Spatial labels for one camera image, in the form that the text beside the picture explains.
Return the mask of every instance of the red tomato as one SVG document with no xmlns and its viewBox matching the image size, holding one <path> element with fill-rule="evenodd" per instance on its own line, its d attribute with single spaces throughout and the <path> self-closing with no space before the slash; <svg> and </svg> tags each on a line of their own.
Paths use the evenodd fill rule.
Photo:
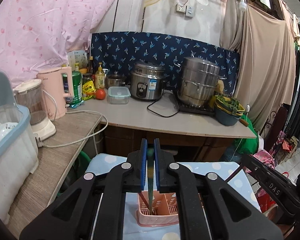
<svg viewBox="0 0 300 240">
<path fill-rule="evenodd" d="M 106 92 L 104 89 L 100 88 L 95 92 L 96 99 L 103 100 L 106 98 Z"/>
</svg>

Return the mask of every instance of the white tile floor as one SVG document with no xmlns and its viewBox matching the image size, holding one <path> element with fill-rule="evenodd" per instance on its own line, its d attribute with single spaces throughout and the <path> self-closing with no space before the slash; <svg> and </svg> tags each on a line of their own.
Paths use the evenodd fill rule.
<svg viewBox="0 0 300 240">
<path fill-rule="evenodd" d="M 280 173 L 287 171 L 289 173 L 289 179 L 295 183 L 297 181 L 298 175 L 300 174 L 300 148 L 296 150 L 292 158 L 280 163 L 276 166 L 275 169 Z M 253 192 L 256 193 L 260 188 L 259 183 L 256 183 L 256 180 L 249 174 L 246 175 L 250 182 L 250 185 L 252 185 Z"/>
</svg>

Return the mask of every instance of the yellow seasoning packet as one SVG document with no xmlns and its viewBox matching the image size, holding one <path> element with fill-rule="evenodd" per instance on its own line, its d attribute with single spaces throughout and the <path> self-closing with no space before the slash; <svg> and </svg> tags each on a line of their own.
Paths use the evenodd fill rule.
<svg viewBox="0 0 300 240">
<path fill-rule="evenodd" d="M 93 81 L 89 81 L 82 86 L 82 99 L 88 100 L 94 97 L 96 89 L 94 87 Z"/>
</svg>

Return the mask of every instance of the wooden handle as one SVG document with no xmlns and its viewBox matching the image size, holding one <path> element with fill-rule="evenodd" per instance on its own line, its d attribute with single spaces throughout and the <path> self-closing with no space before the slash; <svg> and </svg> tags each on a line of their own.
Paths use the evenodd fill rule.
<svg viewBox="0 0 300 240">
<path fill-rule="evenodd" d="M 241 118 L 239 121 L 240 121 L 240 123 L 242 123 L 244 126 L 246 126 L 246 127 L 249 126 L 249 123 L 248 123 L 246 120 L 244 120 L 244 119 Z"/>
</svg>

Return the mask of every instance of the navy blue fabric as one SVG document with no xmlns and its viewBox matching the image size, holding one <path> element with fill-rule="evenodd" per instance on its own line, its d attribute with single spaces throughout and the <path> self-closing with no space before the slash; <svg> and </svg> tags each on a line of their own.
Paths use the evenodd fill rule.
<svg viewBox="0 0 300 240">
<path fill-rule="evenodd" d="M 118 70 L 127 76 L 136 61 L 148 61 L 165 68 L 167 86 L 177 87 L 184 57 L 199 57 L 221 68 L 220 76 L 224 80 L 225 94 L 232 94 L 239 69 L 240 55 L 211 44 L 192 39 L 140 32 L 109 32 L 92 35 L 91 54 L 95 67 L 103 63 L 110 73 Z"/>
</svg>

